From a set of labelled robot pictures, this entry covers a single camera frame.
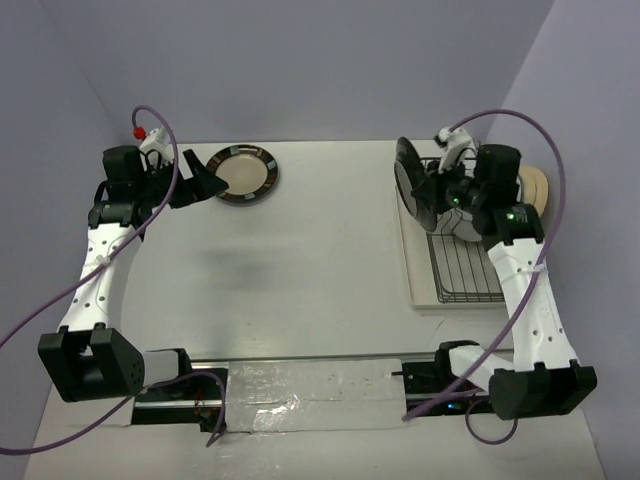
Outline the black rim plate front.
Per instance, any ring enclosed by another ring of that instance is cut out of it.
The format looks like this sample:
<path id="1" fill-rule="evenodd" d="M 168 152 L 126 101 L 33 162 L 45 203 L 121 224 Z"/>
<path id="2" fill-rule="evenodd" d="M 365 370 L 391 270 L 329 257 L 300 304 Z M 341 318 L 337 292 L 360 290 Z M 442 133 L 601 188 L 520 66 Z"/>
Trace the black rim plate front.
<path id="1" fill-rule="evenodd" d="M 437 220 L 425 220 L 424 208 L 411 195 L 411 191 L 425 177 L 427 163 L 419 156 L 414 145 L 406 137 L 400 137 L 396 142 L 394 161 L 394 176 L 396 187 L 408 213 L 428 233 L 433 233 L 437 227 Z"/>

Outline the black rim plate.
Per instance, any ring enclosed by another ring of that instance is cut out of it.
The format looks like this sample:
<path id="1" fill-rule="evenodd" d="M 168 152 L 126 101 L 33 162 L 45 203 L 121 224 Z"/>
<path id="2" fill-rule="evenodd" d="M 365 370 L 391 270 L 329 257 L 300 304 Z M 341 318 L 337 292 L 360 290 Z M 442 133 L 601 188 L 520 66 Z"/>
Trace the black rim plate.
<path id="1" fill-rule="evenodd" d="M 276 158 L 265 148 L 251 144 L 230 145 L 219 150 L 210 157 L 206 167 L 228 184 L 216 198 L 236 206 L 263 200 L 279 179 Z"/>
<path id="2" fill-rule="evenodd" d="M 427 163 L 419 156 L 414 145 L 406 137 L 400 137 L 396 142 L 394 161 L 394 176 L 396 187 L 408 213 L 428 233 L 433 233 L 437 227 L 437 220 L 425 220 L 424 208 L 411 195 L 411 191 L 425 177 Z"/>

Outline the red and teal floral plate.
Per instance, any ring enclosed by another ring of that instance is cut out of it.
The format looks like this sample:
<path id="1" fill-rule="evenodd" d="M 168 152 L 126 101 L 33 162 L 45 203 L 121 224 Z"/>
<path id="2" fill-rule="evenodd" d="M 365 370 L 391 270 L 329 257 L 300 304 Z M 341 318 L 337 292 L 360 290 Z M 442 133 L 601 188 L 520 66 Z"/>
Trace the red and teal floral plate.
<path id="1" fill-rule="evenodd" d="M 481 235 L 473 227 L 472 216 L 460 209 L 452 209 L 443 213 L 438 220 L 436 232 L 442 235 L 453 235 L 469 243 L 481 241 Z"/>

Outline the beige bird plate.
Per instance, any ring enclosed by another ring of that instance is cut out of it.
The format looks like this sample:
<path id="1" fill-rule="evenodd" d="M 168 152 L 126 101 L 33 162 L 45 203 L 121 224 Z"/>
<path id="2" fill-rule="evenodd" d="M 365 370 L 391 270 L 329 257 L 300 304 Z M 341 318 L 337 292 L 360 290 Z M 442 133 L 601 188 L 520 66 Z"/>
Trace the beige bird plate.
<path id="1" fill-rule="evenodd" d="M 531 173 L 532 205 L 538 215 L 542 217 L 549 198 L 549 183 L 546 175 L 539 169 L 533 168 Z"/>
<path id="2" fill-rule="evenodd" d="M 533 204 L 537 195 L 538 170 L 534 167 L 523 165 L 517 175 L 518 201 L 520 203 Z"/>

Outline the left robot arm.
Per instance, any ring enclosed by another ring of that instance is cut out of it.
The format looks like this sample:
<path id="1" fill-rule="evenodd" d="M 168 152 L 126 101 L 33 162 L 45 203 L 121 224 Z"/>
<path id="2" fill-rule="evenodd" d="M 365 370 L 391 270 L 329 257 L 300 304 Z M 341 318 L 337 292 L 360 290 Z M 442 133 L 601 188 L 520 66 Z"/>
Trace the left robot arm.
<path id="1" fill-rule="evenodd" d="M 142 224 L 163 198 L 174 209 L 208 200 L 228 184 L 191 149 L 182 153 L 189 178 L 171 164 L 154 167 L 133 145 L 103 153 L 106 178 L 88 213 L 88 248 L 82 273 L 58 329 L 41 336 L 39 357 L 67 403 L 135 397 L 160 384 L 173 398 L 188 396 L 196 375 L 183 348 L 143 352 L 120 331 L 126 285 L 145 234 Z"/>

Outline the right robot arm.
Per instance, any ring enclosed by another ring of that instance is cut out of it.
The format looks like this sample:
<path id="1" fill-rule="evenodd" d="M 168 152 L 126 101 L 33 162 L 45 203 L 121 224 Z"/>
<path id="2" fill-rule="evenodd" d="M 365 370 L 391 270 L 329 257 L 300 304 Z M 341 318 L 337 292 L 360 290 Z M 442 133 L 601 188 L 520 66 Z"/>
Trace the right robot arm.
<path id="1" fill-rule="evenodd" d="M 467 383 L 488 394 L 502 420 L 567 415 L 595 389 L 597 375 L 580 363 L 560 319 L 546 268 L 552 237 L 535 207 L 517 199 L 520 152 L 483 146 L 472 175 L 462 163 L 466 152 L 456 147 L 429 162 L 411 194 L 430 220 L 452 209 L 471 216 L 509 320 L 488 348 L 472 341 L 443 343 L 434 376 L 444 390 L 405 417 L 426 413 Z"/>

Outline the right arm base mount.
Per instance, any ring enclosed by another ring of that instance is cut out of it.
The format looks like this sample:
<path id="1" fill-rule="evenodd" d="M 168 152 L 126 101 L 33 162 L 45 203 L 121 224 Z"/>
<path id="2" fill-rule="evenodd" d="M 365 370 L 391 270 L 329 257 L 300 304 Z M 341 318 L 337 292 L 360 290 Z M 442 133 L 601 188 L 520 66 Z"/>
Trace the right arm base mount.
<path id="1" fill-rule="evenodd" d="M 401 366 L 391 376 L 403 382 L 408 413 L 435 398 L 450 383 L 439 372 L 434 360 L 402 360 Z M 467 383 L 458 387 L 443 402 L 419 414 L 419 417 L 464 415 L 470 406 L 474 407 L 474 413 L 493 412 L 488 394 Z"/>

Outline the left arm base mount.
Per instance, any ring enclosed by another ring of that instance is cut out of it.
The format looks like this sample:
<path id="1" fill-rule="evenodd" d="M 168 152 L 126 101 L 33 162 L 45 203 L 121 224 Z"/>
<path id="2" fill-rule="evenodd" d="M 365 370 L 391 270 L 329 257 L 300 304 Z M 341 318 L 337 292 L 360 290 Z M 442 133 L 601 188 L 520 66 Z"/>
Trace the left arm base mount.
<path id="1" fill-rule="evenodd" d="M 136 397 L 132 425 L 197 425 L 202 433 L 221 434 L 225 421 L 216 429 L 221 410 L 221 393 L 216 381 L 197 377 L 163 389 L 149 390 Z"/>

